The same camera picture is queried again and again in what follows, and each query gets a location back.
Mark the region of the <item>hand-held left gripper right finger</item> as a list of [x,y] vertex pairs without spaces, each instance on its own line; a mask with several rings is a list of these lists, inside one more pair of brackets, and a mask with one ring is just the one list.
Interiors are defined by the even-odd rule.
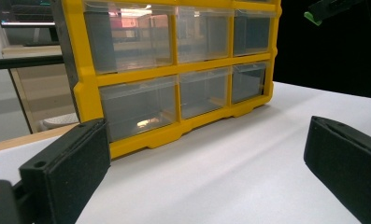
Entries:
[[371,137],[344,123],[311,118],[304,161],[362,223],[371,224]]

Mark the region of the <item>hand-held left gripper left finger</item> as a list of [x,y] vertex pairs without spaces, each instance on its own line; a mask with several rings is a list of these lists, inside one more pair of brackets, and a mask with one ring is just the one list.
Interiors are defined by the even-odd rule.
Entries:
[[20,167],[35,224],[75,224],[110,167],[104,119],[83,122]]

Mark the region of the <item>small green plastic piece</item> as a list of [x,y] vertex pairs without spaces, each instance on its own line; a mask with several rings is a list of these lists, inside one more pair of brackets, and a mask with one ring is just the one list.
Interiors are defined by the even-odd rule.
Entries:
[[304,13],[304,17],[305,17],[307,20],[311,21],[313,24],[317,25],[317,26],[320,26],[320,25],[322,24],[322,21],[317,21],[317,20],[315,20],[315,19],[314,19],[314,16],[313,16],[310,12],[308,12],[308,11],[306,11],[306,12]]

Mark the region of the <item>black curtain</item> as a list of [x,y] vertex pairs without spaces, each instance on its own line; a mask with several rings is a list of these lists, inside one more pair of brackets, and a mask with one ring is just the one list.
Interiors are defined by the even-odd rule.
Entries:
[[274,80],[371,97],[371,0],[319,26],[304,17],[317,1],[281,1]]

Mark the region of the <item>white round object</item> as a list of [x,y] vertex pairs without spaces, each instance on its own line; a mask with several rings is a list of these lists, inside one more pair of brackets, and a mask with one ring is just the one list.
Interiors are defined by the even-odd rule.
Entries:
[[61,128],[78,122],[78,116],[75,113],[65,114],[57,117],[42,119],[36,122],[39,131],[44,132],[56,128]]

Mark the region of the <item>wooden table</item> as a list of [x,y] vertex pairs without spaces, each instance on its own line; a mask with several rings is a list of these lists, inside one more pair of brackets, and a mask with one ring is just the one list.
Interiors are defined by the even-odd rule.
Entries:
[[26,136],[21,136],[13,139],[8,139],[5,141],[0,142],[0,150],[5,150],[12,147],[18,147],[30,143],[34,143],[37,141],[49,139],[56,136],[61,136],[64,133],[67,133],[69,130],[77,126],[77,123],[66,125],[64,127],[48,130],[45,132],[40,133],[33,133]]

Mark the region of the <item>beige wooden desk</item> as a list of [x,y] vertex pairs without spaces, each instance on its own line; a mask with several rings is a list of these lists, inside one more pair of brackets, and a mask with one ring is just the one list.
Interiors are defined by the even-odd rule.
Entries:
[[10,74],[31,133],[41,132],[39,120],[75,113],[63,63],[12,68]]

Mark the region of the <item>black monitor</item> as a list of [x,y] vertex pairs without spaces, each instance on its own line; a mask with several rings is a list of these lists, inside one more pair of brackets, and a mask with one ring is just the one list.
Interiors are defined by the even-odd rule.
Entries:
[[0,0],[2,27],[52,27],[50,0]]

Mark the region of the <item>black metal frame bar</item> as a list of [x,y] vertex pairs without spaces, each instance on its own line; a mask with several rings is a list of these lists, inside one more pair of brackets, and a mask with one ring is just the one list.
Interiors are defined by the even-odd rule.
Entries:
[[61,64],[63,62],[64,58],[61,55],[36,56],[25,58],[6,58],[0,59],[0,70]]

